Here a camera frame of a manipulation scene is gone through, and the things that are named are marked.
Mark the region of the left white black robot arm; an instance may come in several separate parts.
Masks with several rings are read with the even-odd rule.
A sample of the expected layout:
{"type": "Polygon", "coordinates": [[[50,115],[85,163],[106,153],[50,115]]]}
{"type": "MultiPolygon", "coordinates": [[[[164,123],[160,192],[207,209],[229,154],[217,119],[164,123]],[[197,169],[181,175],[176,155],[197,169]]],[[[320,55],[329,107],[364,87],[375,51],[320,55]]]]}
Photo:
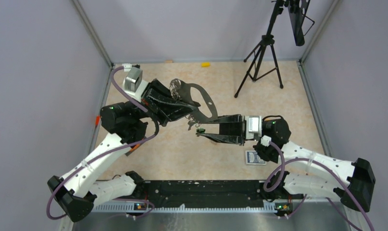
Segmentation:
{"type": "Polygon", "coordinates": [[[191,116],[195,123],[209,121],[209,117],[200,111],[200,104],[193,100],[192,89],[200,92],[211,117],[216,118],[218,113],[213,100],[198,84],[174,79],[170,87],[166,87],[156,79],[151,82],[125,80],[120,92],[127,102],[101,108],[100,120],[108,132],[106,137],[72,170],[48,180],[52,193],[50,201],[57,202],[64,216],[72,222],[79,222],[105,202],[123,196],[140,198],[144,193],[144,181],[136,172],[129,171],[107,181],[99,181],[99,177],[119,157],[153,139],[146,135],[148,124],[144,118],[153,121],[155,134],[159,133],[160,127],[186,116],[191,116]]]}

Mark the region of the green key tag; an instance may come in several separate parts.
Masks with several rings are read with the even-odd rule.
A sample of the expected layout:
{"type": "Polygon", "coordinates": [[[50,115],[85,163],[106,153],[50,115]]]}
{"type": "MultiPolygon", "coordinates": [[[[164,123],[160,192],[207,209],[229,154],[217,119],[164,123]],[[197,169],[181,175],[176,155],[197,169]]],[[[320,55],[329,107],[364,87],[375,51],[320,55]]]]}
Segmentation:
{"type": "Polygon", "coordinates": [[[205,131],[206,131],[206,129],[204,129],[204,128],[197,128],[196,129],[197,133],[204,133],[205,131]]]}

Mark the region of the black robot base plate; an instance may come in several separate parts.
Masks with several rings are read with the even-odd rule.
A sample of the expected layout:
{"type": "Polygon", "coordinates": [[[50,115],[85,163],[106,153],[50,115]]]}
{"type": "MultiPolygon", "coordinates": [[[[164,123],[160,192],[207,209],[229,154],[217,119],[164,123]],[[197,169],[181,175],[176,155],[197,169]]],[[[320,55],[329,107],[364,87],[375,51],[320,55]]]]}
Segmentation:
{"type": "Polygon", "coordinates": [[[263,189],[263,180],[145,180],[131,195],[121,199],[147,200],[155,208],[256,208],[267,202],[302,199],[281,186],[272,192],[263,189]]]}

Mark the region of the metal key holder plate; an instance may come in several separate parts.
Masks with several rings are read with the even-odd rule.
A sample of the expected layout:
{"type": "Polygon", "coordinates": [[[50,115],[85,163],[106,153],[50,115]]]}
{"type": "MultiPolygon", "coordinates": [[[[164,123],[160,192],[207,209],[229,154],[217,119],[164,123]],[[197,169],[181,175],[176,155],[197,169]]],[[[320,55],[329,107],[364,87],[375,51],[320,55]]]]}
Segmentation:
{"type": "Polygon", "coordinates": [[[202,124],[207,122],[216,120],[218,118],[218,112],[216,106],[214,105],[213,100],[207,91],[200,85],[195,83],[186,83],[178,78],[173,79],[170,82],[171,93],[174,98],[178,101],[182,101],[183,103],[189,105],[191,109],[191,117],[202,124]],[[205,105],[208,107],[211,112],[211,116],[205,115],[201,110],[201,104],[195,100],[193,100],[191,90],[196,89],[202,96],[205,105]]]}

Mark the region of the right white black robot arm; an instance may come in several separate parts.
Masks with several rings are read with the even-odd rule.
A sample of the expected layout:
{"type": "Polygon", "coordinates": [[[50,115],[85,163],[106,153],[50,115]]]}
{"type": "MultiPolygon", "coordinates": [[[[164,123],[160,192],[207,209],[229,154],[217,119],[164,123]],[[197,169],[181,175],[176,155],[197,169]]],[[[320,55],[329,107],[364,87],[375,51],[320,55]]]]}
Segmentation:
{"type": "Polygon", "coordinates": [[[297,145],[290,140],[287,121],[280,115],[219,116],[212,121],[218,133],[196,129],[196,135],[216,143],[253,146],[259,158],[278,165],[263,184],[268,198],[310,195],[339,199],[353,210],[369,212],[375,176],[371,164],[362,158],[347,161],[332,158],[297,145]]]}

